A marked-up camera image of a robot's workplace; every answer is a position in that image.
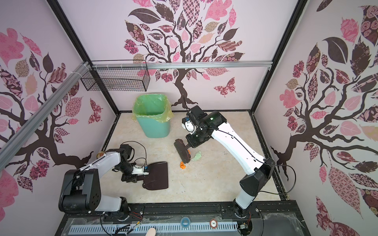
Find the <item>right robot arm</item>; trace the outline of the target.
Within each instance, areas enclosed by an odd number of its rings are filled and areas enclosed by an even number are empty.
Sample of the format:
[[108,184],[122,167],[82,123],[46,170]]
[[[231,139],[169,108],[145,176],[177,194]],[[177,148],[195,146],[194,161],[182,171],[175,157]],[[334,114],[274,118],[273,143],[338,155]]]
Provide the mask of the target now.
[[253,150],[231,127],[219,112],[204,112],[199,106],[187,109],[182,127],[189,132],[187,143],[177,139],[174,146],[184,164],[191,161],[190,148],[197,148],[210,139],[218,141],[238,161],[246,175],[240,180],[241,191],[234,199],[235,215],[244,218],[252,202],[273,175],[280,164],[272,158],[265,158]]

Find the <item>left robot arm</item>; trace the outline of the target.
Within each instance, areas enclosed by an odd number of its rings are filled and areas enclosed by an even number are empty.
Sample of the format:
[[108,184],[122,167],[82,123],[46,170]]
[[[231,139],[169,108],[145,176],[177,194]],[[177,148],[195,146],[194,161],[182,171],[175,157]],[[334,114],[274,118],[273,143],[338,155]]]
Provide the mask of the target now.
[[144,149],[143,165],[139,166],[134,158],[135,149],[129,141],[112,148],[94,162],[77,170],[65,173],[58,208],[66,214],[103,213],[116,215],[123,221],[131,215],[125,197],[111,197],[102,194],[100,179],[107,172],[122,173],[121,181],[137,183],[149,175],[147,150]]

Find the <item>dark brown hand brush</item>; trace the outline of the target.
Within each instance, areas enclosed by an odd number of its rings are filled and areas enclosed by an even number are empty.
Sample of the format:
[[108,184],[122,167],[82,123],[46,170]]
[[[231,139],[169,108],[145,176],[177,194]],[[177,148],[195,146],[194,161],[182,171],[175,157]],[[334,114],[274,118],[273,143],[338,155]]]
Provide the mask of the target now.
[[189,152],[189,148],[191,147],[190,144],[185,144],[182,139],[176,139],[174,146],[182,162],[188,164],[191,161],[191,154]]

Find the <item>dark brown dustpan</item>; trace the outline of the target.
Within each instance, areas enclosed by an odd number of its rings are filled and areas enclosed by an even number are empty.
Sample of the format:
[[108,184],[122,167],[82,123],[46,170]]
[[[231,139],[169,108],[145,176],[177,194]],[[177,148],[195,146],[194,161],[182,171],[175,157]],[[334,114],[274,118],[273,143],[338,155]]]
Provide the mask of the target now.
[[155,162],[147,166],[148,175],[144,176],[142,187],[146,190],[168,189],[168,163]]

